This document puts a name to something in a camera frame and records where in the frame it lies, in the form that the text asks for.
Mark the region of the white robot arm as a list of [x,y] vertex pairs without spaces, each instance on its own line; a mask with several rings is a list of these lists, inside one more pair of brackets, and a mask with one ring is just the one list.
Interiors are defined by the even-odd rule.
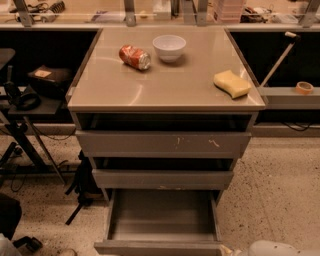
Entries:
[[221,246],[222,256],[320,256],[319,249],[302,250],[290,244],[268,240],[253,242],[246,250],[231,250],[225,245]]

